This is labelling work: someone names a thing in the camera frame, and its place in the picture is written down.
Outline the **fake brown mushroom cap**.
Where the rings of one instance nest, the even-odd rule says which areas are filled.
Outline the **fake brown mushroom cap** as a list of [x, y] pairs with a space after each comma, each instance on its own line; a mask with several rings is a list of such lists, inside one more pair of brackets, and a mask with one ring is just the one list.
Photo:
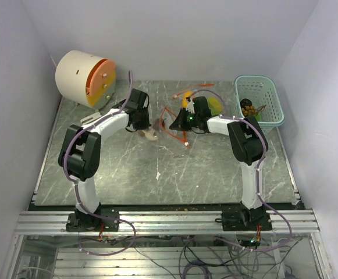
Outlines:
[[165, 128], [165, 120], [164, 119], [156, 119], [153, 124], [152, 124], [152, 128], [155, 131], [161, 131], [164, 130]]

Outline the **fake mushroom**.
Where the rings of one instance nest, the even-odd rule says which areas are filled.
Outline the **fake mushroom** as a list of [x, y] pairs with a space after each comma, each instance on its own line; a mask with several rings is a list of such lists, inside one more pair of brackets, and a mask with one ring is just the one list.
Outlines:
[[145, 137], [149, 141], [158, 140], [158, 136], [155, 134], [154, 130], [138, 130], [138, 135]]

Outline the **fake dark purple fruit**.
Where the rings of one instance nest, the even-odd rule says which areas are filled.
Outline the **fake dark purple fruit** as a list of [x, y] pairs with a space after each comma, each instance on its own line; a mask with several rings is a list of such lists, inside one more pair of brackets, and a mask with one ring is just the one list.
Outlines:
[[247, 107], [252, 106], [252, 102], [249, 99], [244, 98], [240, 101], [240, 106], [241, 106], [241, 108], [246, 109]]

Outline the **fake longan bunch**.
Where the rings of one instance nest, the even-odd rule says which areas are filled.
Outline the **fake longan bunch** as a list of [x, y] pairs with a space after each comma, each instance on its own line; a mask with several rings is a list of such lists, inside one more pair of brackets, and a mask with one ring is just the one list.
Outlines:
[[261, 112], [264, 111], [265, 109], [265, 105], [260, 106], [258, 108], [256, 108], [255, 106], [251, 105], [251, 106], [244, 106], [241, 108], [241, 112], [243, 114], [244, 117], [247, 116], [255, 116], [257, 117]]

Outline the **teal plastic basket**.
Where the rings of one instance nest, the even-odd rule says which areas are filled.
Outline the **teal plastic basket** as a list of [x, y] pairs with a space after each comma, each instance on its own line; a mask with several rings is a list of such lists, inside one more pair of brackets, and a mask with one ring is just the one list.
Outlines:
[[284, 113], [275, 83], [268, 77], [255, 75], [238, 76], [234, 81], [234, 97], [231, 104], [233, 116], [243, 117], [240, 102], [248, 99], [255, 108], [264, 106], [258, 113], [258, 124], [265, 135], [284, 123]]

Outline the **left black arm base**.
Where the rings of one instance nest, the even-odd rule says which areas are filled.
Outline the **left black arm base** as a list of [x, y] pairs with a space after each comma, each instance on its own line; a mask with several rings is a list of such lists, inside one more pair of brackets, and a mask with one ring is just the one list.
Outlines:
[[97, 214], [108, 219], [100, 219], [89, 214], [85, 214], [77, 209], [68, 215], [66, 223], [67, 232], [91, 232], [107, 231], [116, 232], [119, 228], [119, 213], [110, 210], [99, 210]]

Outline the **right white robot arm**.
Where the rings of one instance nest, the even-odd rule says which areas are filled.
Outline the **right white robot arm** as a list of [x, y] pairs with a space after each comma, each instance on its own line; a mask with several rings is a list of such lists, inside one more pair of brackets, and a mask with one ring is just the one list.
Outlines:
[[265, 204], [262, 195], [262, 167], [268, 143], [256, 118], [213, 115], [206, 97], [189, 97], [187, 106], [181, 108], [169, 128], [182, 132], [197, 128], [204, 133], [229, 137], [243, 179], [241, 204], [246, 212], [239, 215], [239, 223], [246, 230], [257, 226], [259, 215], [255, 211]]

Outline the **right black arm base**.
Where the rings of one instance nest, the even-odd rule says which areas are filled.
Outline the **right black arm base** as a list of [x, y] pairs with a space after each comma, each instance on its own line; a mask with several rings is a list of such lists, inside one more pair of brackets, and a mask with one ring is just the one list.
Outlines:
[[272, 230], [270, 215], [263, 209], [223, 211], [215, 222], [222, 225], [223, 231]]

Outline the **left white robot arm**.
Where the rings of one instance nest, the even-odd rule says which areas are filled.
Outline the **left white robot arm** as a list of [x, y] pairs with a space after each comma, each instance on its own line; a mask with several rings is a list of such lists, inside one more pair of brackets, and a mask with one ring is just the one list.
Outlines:
[[101, 225], [101, 204], [94, 176], [99, 168], [102, 142], [128, 127], [133, 131], [148, 130], [149, 103], [147, 93], [132, 89], [128, 98], [113, 106], [106, 115], [85, 127], [71, 125], [66, 131], [58, 164], [74, 187], [75, 217], [88, 231]]

